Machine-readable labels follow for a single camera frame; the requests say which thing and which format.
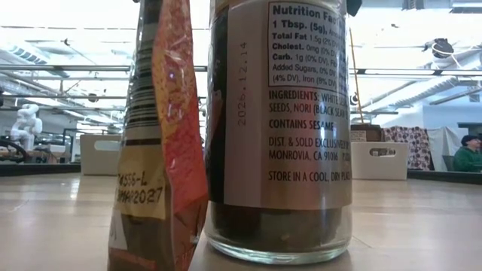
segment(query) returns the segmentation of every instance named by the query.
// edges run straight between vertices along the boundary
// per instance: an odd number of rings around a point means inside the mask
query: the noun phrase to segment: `plastic bag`
[[[204,225],[203,165],[188,0],[142,0],[109,271],[188,270]]]

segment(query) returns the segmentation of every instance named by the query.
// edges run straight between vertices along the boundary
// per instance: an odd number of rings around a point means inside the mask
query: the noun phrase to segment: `jar bottom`
[[[227,245],[225,242],[219,242],[215,238],[207,235],[208,242],[213,248],[231,257],[240,260],[247,260],[255,263],[279,264],[279,265],[300,265],[309,263],[321,263],[340,256],[346,251],[349,245],[349,239],[337,243],[331,243],[319,251],[310,251],[302,253],[282,253],[282,252],[266,252],[256,251],[247,248],[240,248],[234,245]]]

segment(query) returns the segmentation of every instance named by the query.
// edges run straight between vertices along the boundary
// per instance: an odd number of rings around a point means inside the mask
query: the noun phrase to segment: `green shirt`
[[[453,157],[453,168],[460,172],[482,172],[482,154],[461,147]]]

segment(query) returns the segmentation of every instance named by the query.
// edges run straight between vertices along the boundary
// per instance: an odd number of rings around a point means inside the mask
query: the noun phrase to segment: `patterned fabric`
[[[430,148],[427,129],[394,126],[383,128],[386,142],[408,143],[408,169],[430,170]]]

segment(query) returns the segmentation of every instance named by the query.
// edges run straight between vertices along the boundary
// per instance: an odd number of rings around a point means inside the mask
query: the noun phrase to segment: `table surface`
[[[0,270],[105,271],[115,179],[0,178]],[[190,271],[482,270],[482,186],[354,181],[347,253],[311,266],[264,266],[226,257],[202,238]]]

